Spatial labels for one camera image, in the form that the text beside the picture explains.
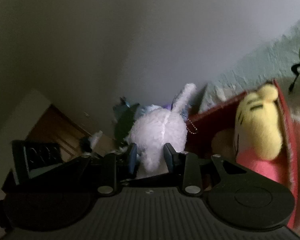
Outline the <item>white fluffy plush toy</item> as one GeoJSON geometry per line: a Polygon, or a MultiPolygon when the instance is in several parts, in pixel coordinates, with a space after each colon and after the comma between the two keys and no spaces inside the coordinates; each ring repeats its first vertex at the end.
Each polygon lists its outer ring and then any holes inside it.
{"type": "Polygon", "coordinates": [[[182,111],[196,92],[196,85],[188,83],[172,103],[172,109],[158,107],[139,117],[129,132],[129,142],[135,143],[140,156],[140,178],[168,172],[164,160],[164,145],[169,143],[177,152],[183,152],[187,126],[182,111]]]}

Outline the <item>dark green plastic object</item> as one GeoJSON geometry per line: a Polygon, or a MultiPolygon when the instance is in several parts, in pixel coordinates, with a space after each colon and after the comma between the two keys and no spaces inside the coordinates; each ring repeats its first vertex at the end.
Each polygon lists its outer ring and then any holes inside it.
{"type": "Polygon", "coordinates": [[[113,107],[114,113],[114,140],[117,148],[128,145],[126,137],[135,122],[135,113],[140,104],[131,105],[125,97],[120,98],[120,102],[113,107]]]}

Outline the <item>red cardboard box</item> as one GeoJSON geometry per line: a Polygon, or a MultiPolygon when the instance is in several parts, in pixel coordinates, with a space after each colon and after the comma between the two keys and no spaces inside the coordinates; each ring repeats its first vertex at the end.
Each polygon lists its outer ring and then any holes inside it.
{"type": "Polygon", "coordinates": [[[293,122],[279,84],[277,107],[283,145],[277,158],[262,160],[253,150],[236,155],[235,117],[244,91],[203,113],[190,116],[186,148],[207,159],[203,182],[212,189],[205,203],[222,223],[262,232],[286,226],[300,235],[300,125],[293,122]]]}

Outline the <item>purple white packet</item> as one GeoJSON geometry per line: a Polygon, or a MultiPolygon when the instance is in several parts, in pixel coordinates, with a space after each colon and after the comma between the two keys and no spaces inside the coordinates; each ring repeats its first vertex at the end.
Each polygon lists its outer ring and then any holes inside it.
{"type": "Polygon", "coordinates": [[[171,103],[170,104],[166,104],[166,105],[164,105],[164,108],[168,109],[168,110],[172,110],[173,109],[173,105],[171,103]]]}

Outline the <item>pale green bed sheet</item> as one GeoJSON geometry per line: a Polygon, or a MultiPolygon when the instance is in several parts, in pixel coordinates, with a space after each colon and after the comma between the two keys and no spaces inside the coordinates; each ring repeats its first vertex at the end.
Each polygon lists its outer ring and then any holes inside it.
{"type": "Polygon", "coordinates": [[[290,68],[299,61],[299,48],[300,20],[283,35],[261,44],[208,82],[199,113],[272,79],[276,79],[286,93],[294,77],[290,68]]]}

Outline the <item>yellow tiger plush toy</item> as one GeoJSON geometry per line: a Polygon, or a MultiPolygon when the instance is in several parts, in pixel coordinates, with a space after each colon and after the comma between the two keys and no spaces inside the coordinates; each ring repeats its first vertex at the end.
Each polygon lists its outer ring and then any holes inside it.
{"type": "Polygon", "coordinates": [[[280,114],[276,104],[278,97],[276,86],[266,83],[240,101],[234,135],[237,156],[246,150],[253,150],[262,160],[277,158],[283,145],[280,114]]]}

